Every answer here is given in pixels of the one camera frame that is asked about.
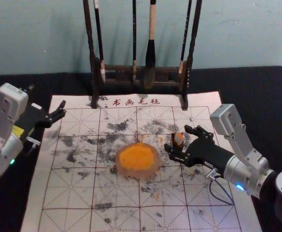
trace teal wall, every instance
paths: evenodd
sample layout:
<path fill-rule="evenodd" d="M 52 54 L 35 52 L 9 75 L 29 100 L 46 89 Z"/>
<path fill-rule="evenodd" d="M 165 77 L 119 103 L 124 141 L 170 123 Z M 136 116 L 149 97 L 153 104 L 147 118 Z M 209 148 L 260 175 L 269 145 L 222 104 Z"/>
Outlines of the teal wall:
<path fill-rule="evenodd" d="M 179 64 L 187 4 L 157 0 L 157 66 Z M 100 0 L 99 9 L 106 63 L 131 64 L 132 1 Z M 137 0 L 140 65 L 145 64 L 148 18 L 149 0 Z M 282 0 L 204 0 L 194 68 L 261 65 L 282 65 Z M 82 0 L 0 0 L 0 74 L 89 70 Z"/>

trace blue led light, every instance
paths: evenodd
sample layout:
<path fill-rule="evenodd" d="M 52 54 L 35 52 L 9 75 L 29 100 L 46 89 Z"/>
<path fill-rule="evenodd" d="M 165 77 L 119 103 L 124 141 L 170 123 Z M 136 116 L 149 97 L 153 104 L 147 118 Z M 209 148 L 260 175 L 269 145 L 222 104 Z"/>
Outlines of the blue led light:
<path fill-rule="evenodd" d="M 242 191 L 244 191 L 244 188 L 243 188 L 241 185 L 236 185 L 236 187 L 237 187 L 238 189 L 241 189 Z"/>

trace grid paper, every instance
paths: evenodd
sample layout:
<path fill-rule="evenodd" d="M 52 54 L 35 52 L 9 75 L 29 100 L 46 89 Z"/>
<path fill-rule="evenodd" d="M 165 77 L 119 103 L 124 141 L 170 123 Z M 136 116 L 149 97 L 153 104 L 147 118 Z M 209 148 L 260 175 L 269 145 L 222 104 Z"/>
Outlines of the grid paper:
<path fill-rule="evenodd" d="M 181 131 L 186 149 L 196 138 L 185 133 L 187 124 L 212 132 L 215 143 L 230 150 L 210 122 L 212 105 L 203 102 L 183 111 L 170 96 L 127 95 L 101 97 L 99 109 L 91 109 L 81 103 L 87 97 L 75 98 L 79 101 L 67 102 L 66 116 L 45 131 L 22 231 L 247 231 L 235 197 L 236 207 L 210 195 L 205 178 L 210 169 L 181 166 L 169 160 L 163 147 L 171 133 Z M 162 164 L 150 179 L 116 172 L 116 152 L 134 142 L 148 143 L 159 152 Z M 218 181 L 230 195 L 237 194 L 227 181 Z M 212 190 L 229 201 L 216 183 Z M 252 205 L 248 197 L 246 204 Z M 261 231 L 254 210 L 247 214 L 255 221 L 253 231 Z"/>

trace black tablecloth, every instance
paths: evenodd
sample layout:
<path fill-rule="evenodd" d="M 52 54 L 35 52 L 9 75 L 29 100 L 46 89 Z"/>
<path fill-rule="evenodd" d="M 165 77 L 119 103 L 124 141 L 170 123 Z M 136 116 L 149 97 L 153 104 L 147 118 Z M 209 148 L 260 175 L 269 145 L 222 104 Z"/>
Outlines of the black tablecloth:
<path fill-rule="evenodd" d="M 17 87 L 36 86 L 31 101 L 48 109 L 51 96 L 88 94 L 89 75 L 54 73 L 0 76 L 0 85 L 9 82 Z M 234 103 L 247 125 L 254 147 L 282 171 L 282 67 L 203 69 L 192 71 L 189 93 L 220 91 L 223 103 Z M 127 94 L 130 87 L 106 88 L 104 94 Z M 157 93 L 168 93 L 169 88 Z M 43 130 L 34 137 L 41 139 Z M 29 157 L 19 156 L 0 179 L 0 232 L 17 232 L 22 225 L 31 178 L 38 151 Z M 282 231 L 273 206 L 254 200 L 263 231 Z"/>

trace black ink splatter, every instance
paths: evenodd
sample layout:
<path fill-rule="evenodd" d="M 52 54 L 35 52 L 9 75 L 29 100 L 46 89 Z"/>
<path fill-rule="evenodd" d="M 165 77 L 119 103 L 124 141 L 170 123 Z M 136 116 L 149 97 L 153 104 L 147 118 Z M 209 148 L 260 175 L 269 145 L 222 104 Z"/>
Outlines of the black ink splatter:
<path fill-rule="evenodd" d="M 128 127 L 127 122 L 128 122 L 128 119 L 124 122 L 119 123 L 119 124 L 108 123 L 107 128 L 109 128 L 111 130 L 115 130 L 115 131 L 124 131 Z"/>
<path fill-rule="evenodd" d="M 85 163 L 83 161 L 79 161 L 78 164 L 80 164 L 82 167 L 85 167 Z"/>
<path fill-rule="evenodd" d="M 67 168 L 67 167 L 64 167 L 64 166 L 62 166 L 62 168 L 65 170 L 66 173 L 70 172 L 70 168 Z"/>
<path fill-rule="evenodd" d="M 78 175 L 80 175 L 82 178 L 82 180 L 84 180 L 84 178 L 86 178 L 89 175 L 89 172 L 78 172 Z"/>
<path fill-rule="evenodd" d="M 56 139 L 58 137 L 58 131 L 47 131 L 45 137 L 48 139 Z"/>
<path fill-rule="evenodd" d="M 72 147 L 73 137 L 62 137 L 61 141 L 63 141 L 66 146 Z"/>
<path fill-rule="evenodd" d="M 99 138 L 97 149 L 99 162 L 113 164 L 117 151 L 124 145 L 134 142 L 128 139 L 126 136 L 119 134 L 108 134 L 105 138 Z"/>
<path fill-rule="evenodd" d="M 150 188 L 149 187 L 141 187 L 141 192 L 150 192 Z"/>
<path fill-rule="evenodd" d="M 110 218 L 105 218 L 104 221 L 105 221 L 106 223 L 108 223 L 108 224 L 111 223 L 111 219 L 110 219 Z"/>
<path fill-rule="evenodd" d="M 97 139 L 90 139 L 90 138 L 87 138 L 86 136 L 82 136 L 81 138 L 84 139 L 85 141 L 87 141 L 91 145 L 97 144 Z"/>
<path fill-rule="evenodd" d="M 168 130 L 171 131 L 171 132 L 175 132 L 175 125 L 174 124 L 169 124 L 167 126 Z"/>
<path fill-rule="evenodd" d="M 102 212 L 106 211 L 106 209 L 109 209 L 112 207 L 112 203 L 99 203 L 95 204 L 95 208 L 101 210 Z"/>
<path fill-rule="evenodd" d="M 102 101 L 108 100 L 107 96 L 99 96 L 99 99 Z"/>
<path fill-rule="evenodd" d="M 109 169 L 111 174 L 117 174 L 117 169 L 115 167 Z"/>
<path fill-rule="evenodd" d="M 201 172 L 198 169 L 195 169 L 195 174 L 199 175 Z"/>
<path fill-rule="evenodd" d="M 67 161 L 75 163 L 76 159 L 74 158 L 77 155 L 77 150 L 72 150 L 68 155 L 67 155 Z"/>

